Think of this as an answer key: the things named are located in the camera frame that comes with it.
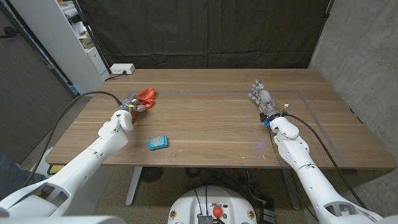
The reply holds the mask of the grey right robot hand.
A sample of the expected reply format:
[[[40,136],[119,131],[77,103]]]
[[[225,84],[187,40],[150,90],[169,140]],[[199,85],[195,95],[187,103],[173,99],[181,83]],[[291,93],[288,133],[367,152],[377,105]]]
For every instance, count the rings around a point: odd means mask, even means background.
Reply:
[[[280,116],[273,97],[258,78],[252,85],[252,93],[249,97],[259,107],[261,122],[270,124],[272,120]]]

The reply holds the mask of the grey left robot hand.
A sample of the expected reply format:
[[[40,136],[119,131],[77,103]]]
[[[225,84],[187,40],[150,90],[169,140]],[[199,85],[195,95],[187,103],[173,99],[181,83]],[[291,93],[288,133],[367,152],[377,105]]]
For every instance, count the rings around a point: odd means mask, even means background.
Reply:
[[[122,100],[121,106],[118,106],[118,110],[125,110],[130,113],[143,112],[146,107],[140,102],[142,98],[137,95],[129,94],[126,99]]]

